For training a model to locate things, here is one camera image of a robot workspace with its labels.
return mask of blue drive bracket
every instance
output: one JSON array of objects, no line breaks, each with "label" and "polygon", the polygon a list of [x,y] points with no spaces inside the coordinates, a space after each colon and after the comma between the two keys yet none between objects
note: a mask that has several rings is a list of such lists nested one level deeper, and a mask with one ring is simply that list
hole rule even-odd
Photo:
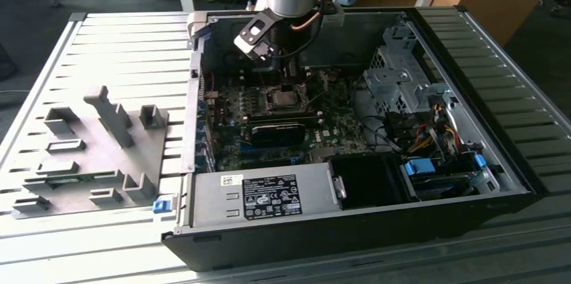
[{"label": "blue drive bracket", "polygon": [[411,159],[404,164],[404,169],[408,176],[436,172],[435,165],[432,165],[432,161],[428,158]]}]

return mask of yellow wire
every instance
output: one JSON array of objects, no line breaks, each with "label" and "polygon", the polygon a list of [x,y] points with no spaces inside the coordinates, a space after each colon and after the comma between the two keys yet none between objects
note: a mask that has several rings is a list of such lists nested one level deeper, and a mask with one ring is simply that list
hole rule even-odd
[{"label": "yellow wire", "polygon": [[416,147],[415,147],[415,149],[412,149],[409,152],[412,153],[412,152],[415,152],[415,151],[417,151],[420,148],[424,148],[425,146],[428,146],[429,145],[429,143],[432,142],[432,137],[431,138],[427,138]]}]

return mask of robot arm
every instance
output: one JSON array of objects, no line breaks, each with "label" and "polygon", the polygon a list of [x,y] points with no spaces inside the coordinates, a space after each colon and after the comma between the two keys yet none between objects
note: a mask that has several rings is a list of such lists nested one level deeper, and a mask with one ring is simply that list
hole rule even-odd
[{"label": "robot arm", "polygon": [[251,59],[293,58],[319,34],[324,15],[337,13],[332,2],[351,5],[355,1],[267,0],[267,9],[243,28],[233,42]]}]

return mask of barcode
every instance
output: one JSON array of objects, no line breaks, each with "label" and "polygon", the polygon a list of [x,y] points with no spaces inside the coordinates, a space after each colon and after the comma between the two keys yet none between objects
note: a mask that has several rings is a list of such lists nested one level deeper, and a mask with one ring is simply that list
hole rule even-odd
[{"label": "barcode", "polygon": [[223,186],[241,185],[243,179],[244,179],[244,175],[221,175],[220,185]]}]

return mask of label sticker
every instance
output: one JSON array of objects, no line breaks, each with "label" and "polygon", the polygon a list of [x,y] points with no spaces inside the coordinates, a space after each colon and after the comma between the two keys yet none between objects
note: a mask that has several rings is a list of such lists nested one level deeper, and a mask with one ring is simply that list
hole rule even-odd
[{"label": "label sticker", "polygon": [[220,176],[220,185],[221,186],[241,185],[243,179],[244,179],[244,175],[221,175]]},{"label": "label sticker", "polygon": [[241,190],[248,221],[301,214],[295,175],[244,179]]}]

